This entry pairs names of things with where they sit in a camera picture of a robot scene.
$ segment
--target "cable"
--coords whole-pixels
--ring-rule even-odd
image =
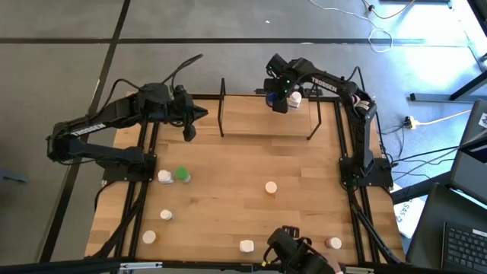
[[[322,9],[322,10],[324,10],[324,11],[340,11],[340,12],[342,12],[342,13],[344,13],[344,14],[350,14],[350,15],[353,15],[353,16],[355,16],[355,17],[356,17],[356,18],[358,18],[358,19],[362,19],[362,20],[369,21],[369,22],[372,24],[372,26],[374,26],[374,29],[371,31],[371,34],[368,36],[368,42],[369,42],[369,44],[371,45],[371,49],[372,49],[372,51],[374,51],[375,53],[385,53],[386,51],[389,51],[389,50],[391,50],[391,49],[393,48],[393,44],[394,44],[394,38],[393,38],[393,35],[392,35],[391,33],[389,33],[387,30],[383,30],[383,29],[381,29],[381,28],[377,27],[377,26],[374,24],[374,22],[373,22],[371,19],[369,19],[369,18],[365,18],[365,17],[360,16],[360,15],[358,15],[358,14],[355,14],[355,13],[353,13],[353,12],[349,12],[349,11],[343,11],[343,10],[341,10],[341,9],[339,9],[339,8],[324,8],[323,6],[321,6],[321,5],[317,4],[317,3],[316,3],[314,0],[308,0],[308,1],[309,1],[309,2],[310,2],[312,5],[314,5],[315,7],[321,8],[321,9]],[[387,35],[390,37],[390,46],[389,46],[389,48],[387,48],[387,49],[382,49],[382,50],[377,50],[377,49],[375,48],[375,46],[374,46],[374,44],[372,43],[371,39],[372,39],[372,35],[374,35],[374,32],[376,32],[376,31],[382,31],[382,32],[384,32],[385,34],[387,34]]]
[[[393,156],[387,153],[386,151],[386,145],[384,144],[384,141],[382,140],[382,129],[380,129],[380,119],[379,119],[379,113],[376,111],[375,116],[377,117],[377,127],[379,129],[379,139],[380,139],[380,147],[382,148],[383,153],[386,155],[387,162],[389,164],[389,168],[392,169],[392,166],[390,165],[393,162]]]
[[[86,160],[86,161],[81,161],[79,163],[63,163],[61,161],[57,161],[58,163],[62,164],[62,165],[75,165],[75,164],[86,164],[86,163],[91,163],[92,161],[96,161],[95,159],[91,159],[91,160]]]
[[[118,85],[118,83],[120,83],[120,82],[124,82],[124,83],[128,84],[129,86],[131,86],[131,87],[135,88],[136,90],[140,90],[140,89],[141,89],[141,88],[140,88],[138,85],[136,85],[136,84],[132,83],[132,82],[131,82],[131,81],[129,81],[129,80],[126,80],[126,79],[124,79],[124,78],[119,78],[119,79],[117,79],[116,81],[114,81],[114,83],[113,83],[113,85],[112,85],[112,88],[110,89],[110,92],[109,92],[109,94],[108,94],[108,97],[107,97],[107,99],[105,100],[105,103],[103,103],[103,106],[102,106],[102,107],[100,108],[100,110],[98,110],[98,111],[97,111],[97,112],[96,112],[94,115],[92,115],[92,116],[87,116],[88,120],[92,120],[92,119],[94,119],[94,118],[98,117],[98,116],[99,116],[99,115],[100,115],[100,114],[103,112],[103,110],[105,109],[105,107],[107,107],[108,103],[109,103],[109,102],[110,102],[110,100],[112,99],[113,92],[115,91],[115,87],[116,87],[116,86]]]
[[[475,135],[475,136],[474,136],[473,138],[471,138],[470,140],[468,140],[468,141],[464,142],[462,145],[465,145],[466,143],[473,142],[473,141],[477,140],[478,138],[482,137],[482,135],[484,135],[486,132],[487,132],[487,129],[486,129],[486,130],[484,130],[484,131],[482,131],[481,133],[479,133],[479,134]],[[432,161],[436,161],[436,160],[437,160],[437,159],[439,159],[439,158],[442,158],[442,157],[444,157],[444,156],[447,156],[447,155],[449,155],[449,154],[451,154],[451,153],[453,153],[453,152],[457,151],[459,147],[460,147],[460,146],[458,146],[458,147],[456,147],[456,148],[453,148],[451,151],[449,151],[449,152],[447,152],[447,153],[445,153],[445,154],[443,154],[443,155],[441,155],[441,156],[438,156],[438,157],[436,157],[435,159],[430,160],[430,161],[428,161],[428,162],[426,162],[426,163],[424,163],[424,164],[420,164],[419,166],[417,166],[417,167],[415,167],[415,168],[411,169],[410,171],[406,172],[404,175],[399,176],[399,178],[396,178],[395,180],[399,180],[399,179],[401,179],[402,177],[404,177],[405,175],[409,175],[409,174],[410,174],[411,172],[413,172],[414,170],[417,170],[418,168],[420,168],[420,167],[422,167],[422,166],[424,166],[424,165],[426,165],[426,164],[429,164],[429,163],[431,163]]]
[[[350,77],[348,77],[348,78],[347,78],[345,81],[347,81],[347,82],[348,82],[348,81],[352,80],[353,76],[355,75],[355,73],[356,73],[358,70],[360,71],[360,67],[357,65],[357,66],[356,66],[356,67],[353,69],[353,72],[352,72],[352,74],[350,75]]]
[[[203,54],[198,54],[197,56],[194,56],[194,57],[191,57],[189,59],[187,59],[186,61],[182,62],[181,65],[179,65],[176,70],[174,70],[173,73],[171,73],[169,76],[167,76],[166,79],[164,79],[164,81],[162,81],[162,83],[165,83],[167,80],[169,80],[171,78],[171,81],[170,81],[170,89],[172,91],[174,91],[174,79],[176,77],[176,74],[181,71],[182,69],[184,69],[185,67],[187,67],[188,65],[191,65],[193,64],[194,62],[196,62],[197,60],[201,59],[203,57]]]
[[[400,141],[401,143],[401,149],[399,150],[399,156],[397,156],[399,159],[401,158],[401,155],[403,154],[403,149],[404,149],[404,143],[406,140],[404,139],[404,126],[403,126],[403,140]]]
[[[422,163],[426,163],[426,164],[430,164],[430,165],[439,165],[445,161],[454,161],[454,160],[455,159],[444,159],[444,160],[439,161],[438,163],[428,163],[427,161],[424,161],[424,160],[403,160],[403,161],[408,162],[408,163],[422,162]]]
[[[427,177],[429,180],[431,180],[431,178],[426,175],[426,174],[409,174],[407,172],[403,172],[403,171],[391,171],[391,173],[396,173],[396,174],[404,174],[403,176],[405,175],[411,175],[411,176],[424,176],[424,177]]]
[[[458,148],[458,145],[455,145],[455,146],[452,146],[452,147],[449,147],[449,148],[437,149],[435,151],[429,151],[429,152],[420,153],[420,154],[413,155],[413,156],[409,156],[409,157],[406,157],[406,158],[403,158],[403,159],[398,159],[398,160],[393,161],[393,163],[396,163],[396,162],[399,162],[399,161],[404,161],[404,160],[407,160],[407,159],[410,159],[410,158],[416,158],[416,157],[423,156],[423,155],[428,155],[428,154],[431,154],[431,153],[446,151],[446,150],[449,150],[449,149],[452,149],[452,148]]]
[[[450,119],[450,118],[453,118],[455,116],[459,116],[459,115],[462,115],[462,114],[465,114],[465,113],[469,113],[470,111],[472,111],[472,110],[465,110],[465,111],[462,111],[462,112],[459,112],[459,113],[456,113],[456,114],[447,116],[445,118],[436,119],[436,120],[431,121],[431,122],[419,122],[419,121],[416,121],[417,122],[416,125],[417,126],[428,126],[428,125],[432,125],[434,123],[438,123],[438,122],[441,122],[441,121],[445,121],[445,120]]]
[[[393,128],[396,128],[394,129],[393,131],[391,132],[385,132],[385,133],[382,133],[382,135],[389,135],[389,134],[392,134],[392,133],[395,133],[395,132],[398,132],[401,127],[404,127],[404,125],[401,125],[401,126],[391,126],[389,129],[393,129]]]
[[[368,10],[369,11],[372,11],[374,12],[374,14],[379,17],[380,19],[389,19],[389,18],[393,18],[394,16],[397,16],[399,14],[401,14],[403,11],[405,11],[410,5],[412,5],[412,3],[414,3],[416,0],[412,0],[409,4],[407,4],[402,10],[398,11],[397,13],[395,14],[392,14],[390,16],[380,16],[376,11],[375,11],[375,8],[374,8],[374,5],[371,5],[367,0],[362,0],[367,6],[368,6]]]
[[[120,221],[119,226],[115,229],[115,231],[112,233],[110,238],[103,244],[103,246],[100,248],[99,251],[97,251],[95,254],[93,254],[91,257],[95,258],[106,258],[110,254],[110,251],[113,249],[113,246],[115,243],[118,241],[118,239],[121,237],[122,232],[127,229],[129,226],[130,222],[134,218],[135,214],[140,211],[140,208],[142,207],[143,203],[143,198],[142,198],[142,191],[138,193],[138,197],[135,200],[135,202],[132,204],[132,207],[130,208],[129,212],[126,214],[126,217],[123,218]]]
[[[109,186],[111,186],[113,183],[115,183],[114,181],[110,181],[110,182],[107,182],[106,185],[104,185],[103,187],[100,188],[100,190],[98,190],[97,192],[97,195],[94,197],[94,211],[96,212],[97,211],[97,207],[98,207],[98,198],[100,197],[100,194]]]

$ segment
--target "wooden table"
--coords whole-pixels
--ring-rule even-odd
[[[292,225],[301,229],[302,236],[310,237],[321,253],[331,254],[340,263],[357,263],[349,202],[339,185],[340,144],[333,104],[320,103],[323,124],[307,141],[302,136],[309,135],[317,124],[316,103],[304,101],[298,112],[284,115],[273,113],[261,97],[227,96],[224,138],[218,130],[218,101],[195,103],[208,109],[209,115],[195,122],[197,136],[193,141],[184,142],[181,128],[161,126],[156,146],[157,170],[187,167],[192,182],[150,183],[141,232],[155,231],[157,239],[144,244],[140,235],[137,259],[260,263],[270,234]],[[242,120],[246,116],[252,117],[252,124]],[[350,154],[344,110],[342,116]],[[261,125],[271,125],[264,131],[268,135],[258,134]],[[271,130],[282,135],[271,135]],[[375,123],[371,132],[371,150],[380,157]],[[114,147],[135,146],[138,133],[139,126],[118,130]],[[283,136],[288,133],[302,136]],[[145,141],[148,147],[149,137]],[[278,185],[275,198],[264,190],[270,180]],[[101,194],[86,255],[98,251],[119,224],[127,186],[115,183]],[[368,195],[375,228],[404,260],[391,198],[378,187],[369,187]],[[171,210],[174,220],[163,221],[159,217],[162,209]],[[128,253],[131,234],[129,228],[123,254]],[[363,228],[361,235],[366,259],[371,260]],[[341,250],[324,246],[332,236],[342,240]],[[254,252],[241,253],[241,240],[254,241]]]

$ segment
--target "white cup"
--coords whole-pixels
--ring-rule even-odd
[[[250,253],[253,251],[253,241],[243,240],[240,242],[240,251],[244,253]]]
[[[342,248],[342,240],[338,239],[337,237],[331,237],[326,239],[325,245],[328,248],[333,248],[338,250]]]
[[[159,171],[158,179],[161,183],[174,183],[173,175],[167,170]]]
[[[274,182],[267,182],[266,183],[266,192],[270,196],[275,196],[275,193],[277,192],[277,184]]]
[[[155,242],[155,232],[153,231],[146,231],[144,235],[142,235],[142,240],[146,244],[152,244]]]
[[[161,211],[161,218],[163,220],[169,221],[173,218],[173,213],[170,212],[169,210],[165,209],[165,210]]]

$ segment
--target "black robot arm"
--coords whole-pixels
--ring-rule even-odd
[[[154,175],[155,155],[145,154],[139,147],[121,149],[88,144],[80,137],[147,121],[183,127],[184,139],[189,142],[196,136],[193,122],[207,114],[206,109],[193,103],[183,86],[171,92],[162,83],[145,84],[136,93],[107,104],[93,116],[55,124],[52,135],[47,137],[47,156],[60,163],[78,157],[94,159],[105,168],[104,180],[149,180]]]
[[[311,83],[340,97],[349,121],[354,148],[353,158],[342,158],[340,161],[344,182],[365,183],[362,182],[362,179],[366,178],[374,168],[377,169],[376,171],[380,171],[382,167],[388,166],[387,160],[374,159],[374,155],[369,149],[371,121],[377,112],[377,105],[371,96],[361,90],[356,83],[321,71],[304,58],[286,62],[281,56],[275,54],[266,68],[268,75],[271,75],[272,78],[264,81],[264,91],[267,103],[272,105],[274,111],[286,113],[288,111],[287,97],[290,96],[296,85],[302,86],[305,83]],[[392,186],[390,173],[382,174],[375,179],[380,179],[380,181],[386,179],[387,185]]]

